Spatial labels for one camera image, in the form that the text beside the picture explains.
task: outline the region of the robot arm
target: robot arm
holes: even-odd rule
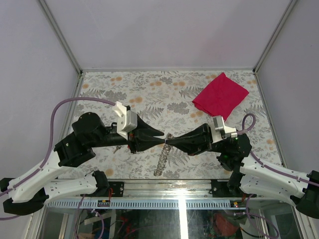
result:
[[[52,180],[95,157],[94,147],[128,145],[131,153],[136,153],[164,143],[164,139],[155,137],[164,133],[150,127],[129,107],[116,102],[113,110],[119,117],[111,126],[104,126],[97,114],[85,113],[72,124],[73,132],[56,144],[42,167],[40,162],[18,178],[0,180],[1,191],[9,195],[3,203],[4,211],[27,215],[59,198],[79,194],[105,196],[109,183],[104,172],[62,182]],[[39,170],[35,176],[15,186],[35,170]]]
[[[296,207],[307,216],[319,219],[319,188],[298,180],[318,183],[319,173],[312,171],[308,175],[268,162],[260,164],[250,154],[252,146],[248,136],[225,126],[221,116],[213,117],[212,124],[205,123],[185,135],[167,140],[166,143],[188,155],[205,151],[221,153],[217,157],[218,161],[225,170],[232,171],[227,188],[222,189],[228,195],[239,197],[243,194],[257,194],[274,198]]]

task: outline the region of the folded cloth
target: folded cloth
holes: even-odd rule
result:
[[[227,120],[233,109],[238,106],[249,92],[226,77],[225,73],[217,76],[192,101],[196,108],[210,116],[223,116]]]

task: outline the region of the floral pattern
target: floral pattern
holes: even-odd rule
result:
[[[195,108],[192,100],[222,71],[158,71],[158,72],[87,72],[80,96],[120,101],[152,127],[173,136],[185,134],[203,123],[211,123],[212,117]],[[227,77],[249,91],[249,95],[228,117],[226,124],[241,129],[246,113],[257,117],[255,127],[249,132],[253,150],[263,160],[281,165],[276,144],[252,71],[224,71]],[[77,104],[73,121],[85,112],[97,113],[105,125],[117,120],[111,106],[98,102]],[[95,148],[96,157],[60,178],[83,177],[92,170],[104,171],[113,179],[226,179],[225,171],[216,159],[216,153],[205,152],[188,156],[173,148],[167,158],[162,176],[155,177],[163,145],[144,152],[130,154],[122,147]]]

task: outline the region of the white wall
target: white wall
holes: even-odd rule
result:
[[[318,9],[298,3],[259,72],[287,165],[304,172],[319,171]]]
[[[43,159],[51,111],[71,96],[76,73],[36,0],[0,1],[0,32],[2,179],[21,175]],[[65,113],[57,115],[57,136]],[[0,209],[0,217],[7,216]],[[0,237],[21,238],[27,222],[27,216],[1,222]]]
[[[290,0],[47,0],[83,69],[253,68]]]

